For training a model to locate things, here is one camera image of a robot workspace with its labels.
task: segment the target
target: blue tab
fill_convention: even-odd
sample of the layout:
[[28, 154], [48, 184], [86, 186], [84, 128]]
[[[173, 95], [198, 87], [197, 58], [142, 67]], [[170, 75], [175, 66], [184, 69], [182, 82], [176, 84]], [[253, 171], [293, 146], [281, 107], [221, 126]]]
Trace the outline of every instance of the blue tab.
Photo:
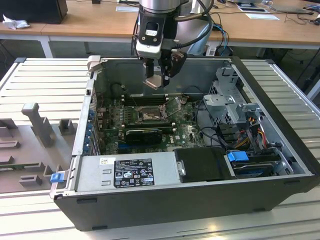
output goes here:
[[230, 162], [248, 161], [248, 155], [245, 151], [232, 151], [227, 154]]
[[53, 173], [50, 178], [51, 183], [63, 183], [64, 182], [64, 173]]

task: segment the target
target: paper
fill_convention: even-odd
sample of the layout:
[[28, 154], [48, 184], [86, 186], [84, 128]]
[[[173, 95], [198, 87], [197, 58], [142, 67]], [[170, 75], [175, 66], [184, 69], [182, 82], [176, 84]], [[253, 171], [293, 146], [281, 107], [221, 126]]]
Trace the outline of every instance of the paper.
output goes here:
[[275, 15], [246, 13], [250, 19], [280, 20]]
[[8, 28], [8, 29], [22, 29], [22, 28], [27, 28], [30, 27], [30, 25], [27, 23], [25, 20], [13, 20], [5, 15], [3, 15], [3, 21], [2, 23]]
[[129, 13], [138, 13], [138, 7], [131, 7], [131, 6], [117, 6], [115, 8], [117, 12], [129, 12]]

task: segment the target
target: metal bracket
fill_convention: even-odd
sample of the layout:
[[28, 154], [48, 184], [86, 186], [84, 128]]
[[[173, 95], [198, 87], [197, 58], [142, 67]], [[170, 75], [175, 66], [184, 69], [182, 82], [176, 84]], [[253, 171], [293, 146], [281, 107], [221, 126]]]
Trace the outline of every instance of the metal bracket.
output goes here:
[[88, 71], [90, 73], [102, 68], [102, 60], [101, 60], [101, 56], [100, 55], [93, 55], [93, 56], [89, 56], [88, 58], [88, 62], [87, 62], [87, 67], [88, 67]]

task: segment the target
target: desk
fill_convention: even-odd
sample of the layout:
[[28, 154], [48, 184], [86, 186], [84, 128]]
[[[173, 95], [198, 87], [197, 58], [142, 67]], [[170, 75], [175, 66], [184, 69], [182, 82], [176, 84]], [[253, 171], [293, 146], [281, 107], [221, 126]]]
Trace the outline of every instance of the desk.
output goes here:
[[[308, 2], [298, 0], [274, 0], [275, 3], [290, 6], [305, 6]], [[236, 7], [225, 7], [216, 3], [221, 13], [223, 28], [229, 33], [229, 46], [259, 48], [318, 49], [320, 27], [314, 24], [299, 25], [293, 21], [284, 22], [286, 14], [275, 13], [280, 20], [250, 19]], [[91, 1], [67, 1], [68, 13], [62, 24], [32, 23], [30, 28], [11, 30], [0, 26], [0, 39], [37, 40], [41, 42], [44, 54], [52, 58], [50, 41], [113, 42], [130, 43], [135, 12], [117, 12], [117, 3]], [[296, 14], [290, 18], [298, 20]], [[214, 47], [222, 37], [212, 32], [209, 44]]]

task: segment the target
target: metal rail table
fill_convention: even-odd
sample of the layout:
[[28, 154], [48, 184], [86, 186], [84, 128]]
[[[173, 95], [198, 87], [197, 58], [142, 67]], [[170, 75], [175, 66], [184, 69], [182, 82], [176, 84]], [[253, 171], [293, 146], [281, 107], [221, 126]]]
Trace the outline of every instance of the metal rail table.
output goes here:
[[[320, 160], [319, 109], [275, 64], [264, 60], [244, 60], [243, 63]], [[70, 102], [81, 104], [80, 96], [84, 95], [89, 79], [85, 68], [86, 59], [28, 58], [24, 63], [15, 63], [0, 82], [0, 115], [7, 114], [20, 121], [19, 124], [28, 124], [28, 120], [15, 110], [18, 108], [15, 105], [28, 98], [37, 100], [40, 109], [48, 109], [48, 103], [56, 103], [55, 111], [59, 115], [74, 104]], [[74, 115], [68, 117], [76, 122], [79, 109], [75, 108]], [[40, 115], [46, 116], [49, 111], [44, 110]], [[55, 114], [49, 116], [51, 123], [55, 123], [57, 118]], [[320, 188], [293, 195], [269, 212], [91, 232], [76, 230], [50, 199], [48, 190], [8, 193], [0, 194], [0, 223], [0, 236], [8, 239], [313, 240], [320, 236]]]

